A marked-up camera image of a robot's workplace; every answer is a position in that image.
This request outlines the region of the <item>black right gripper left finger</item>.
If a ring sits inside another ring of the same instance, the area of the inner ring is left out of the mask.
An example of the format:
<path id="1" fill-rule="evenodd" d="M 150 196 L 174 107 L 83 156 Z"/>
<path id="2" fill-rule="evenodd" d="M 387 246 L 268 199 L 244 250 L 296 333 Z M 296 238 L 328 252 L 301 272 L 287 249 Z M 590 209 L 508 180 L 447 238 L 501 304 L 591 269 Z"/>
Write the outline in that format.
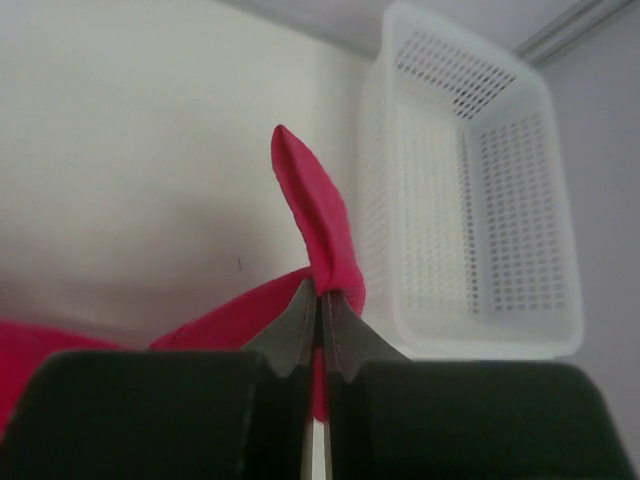
<path id="1" fill-rule="evenodd" d="M 317 298 L 237 351 L 67 351 L 1 438 L 5 479 L 307 479 Z"/>

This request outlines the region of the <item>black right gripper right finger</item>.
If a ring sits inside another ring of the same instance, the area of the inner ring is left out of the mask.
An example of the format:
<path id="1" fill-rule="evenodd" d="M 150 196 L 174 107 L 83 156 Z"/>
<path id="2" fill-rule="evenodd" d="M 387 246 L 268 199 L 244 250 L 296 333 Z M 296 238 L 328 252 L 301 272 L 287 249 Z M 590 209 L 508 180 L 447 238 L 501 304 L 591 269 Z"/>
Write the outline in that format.
<path id="1" fill-rule="evenodd" d="M 605 400 L 549 361 L 411 360 L 321 301 L 331 479 L 633 479 Z"/>

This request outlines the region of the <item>crimson pink t-shirt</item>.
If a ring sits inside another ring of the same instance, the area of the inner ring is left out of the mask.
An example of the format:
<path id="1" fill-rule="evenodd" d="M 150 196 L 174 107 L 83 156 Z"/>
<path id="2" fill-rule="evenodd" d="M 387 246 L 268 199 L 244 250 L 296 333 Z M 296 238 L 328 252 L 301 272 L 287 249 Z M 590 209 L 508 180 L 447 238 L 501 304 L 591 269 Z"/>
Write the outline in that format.
<path id="1" fill-rule="evenodd" d="M 317 295 L 342 292 L 356 313 L 366 298 L 347 209 L 313 152 L 288 128 L 275 127 L 271 162 L 304 239 L 309 266 L 266 282 L 153 341 L 151 349 L 236 350 L 283 313 L 305 279 Z M 113 350 L 115 344 L 69 331 L 1 322 L 1 423 L 7 425 L 36 369 L 63 350 Z"/>

